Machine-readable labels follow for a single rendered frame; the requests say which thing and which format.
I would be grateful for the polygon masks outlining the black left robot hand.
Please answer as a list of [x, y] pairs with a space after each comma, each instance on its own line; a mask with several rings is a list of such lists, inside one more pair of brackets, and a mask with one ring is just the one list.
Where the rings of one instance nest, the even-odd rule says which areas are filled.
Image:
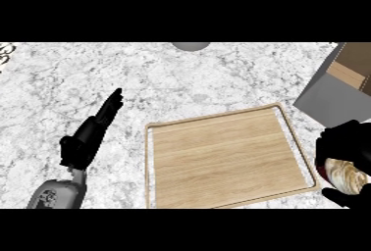
[[121, 89], [118, 88], [106, 99], [97, 114], [81, 123], [74, 135], [65, 135], [60, 138], [60, 166], [81, 171], [90, 166], [106, 130], [123, 106], [121, 99]]

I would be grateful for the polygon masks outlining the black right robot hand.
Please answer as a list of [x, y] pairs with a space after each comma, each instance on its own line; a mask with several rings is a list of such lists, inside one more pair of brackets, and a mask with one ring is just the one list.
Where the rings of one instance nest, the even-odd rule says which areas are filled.
[[[371, 123], [352, 120], [324, 130], [316, 139], [316, 169], [326, 158], [352, 162], [356, 169], [368, 175], [368, 178], [371, 177]], [[369, 180], [358, 195], [347, 195], [334, 187], [324, 188], [322, 194], [340, 207], [371, 209]]]

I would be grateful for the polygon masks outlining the grey cardboard box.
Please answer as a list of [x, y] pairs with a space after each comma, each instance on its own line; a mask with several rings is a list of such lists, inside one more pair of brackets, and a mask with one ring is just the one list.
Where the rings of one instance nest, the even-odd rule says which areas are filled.
[[340, 42], [294, 101], [325, 127], [371, 119], [371, 42]]

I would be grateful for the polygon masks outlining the pale wooden tray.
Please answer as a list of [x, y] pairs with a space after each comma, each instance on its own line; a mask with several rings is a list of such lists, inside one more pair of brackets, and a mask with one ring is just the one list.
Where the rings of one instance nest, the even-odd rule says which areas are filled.
[[321, 188], [278, 103], [145, 126], [149, 208], [232, 208]]

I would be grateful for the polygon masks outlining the white patterned object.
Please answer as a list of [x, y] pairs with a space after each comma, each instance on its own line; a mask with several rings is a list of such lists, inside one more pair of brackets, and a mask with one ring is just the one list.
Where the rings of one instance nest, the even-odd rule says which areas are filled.
[[0, 73], [3, 72], [15, 50], [16, 44], [13, 42], [0, 42]]

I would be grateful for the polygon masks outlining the grey round object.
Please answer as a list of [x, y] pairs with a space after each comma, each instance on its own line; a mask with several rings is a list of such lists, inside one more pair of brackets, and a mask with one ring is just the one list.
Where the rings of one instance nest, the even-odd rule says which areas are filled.
[[174, 42], [173, 45], [183, 51], [193, 52], [202, 50], [210, 43], [208, 42]]

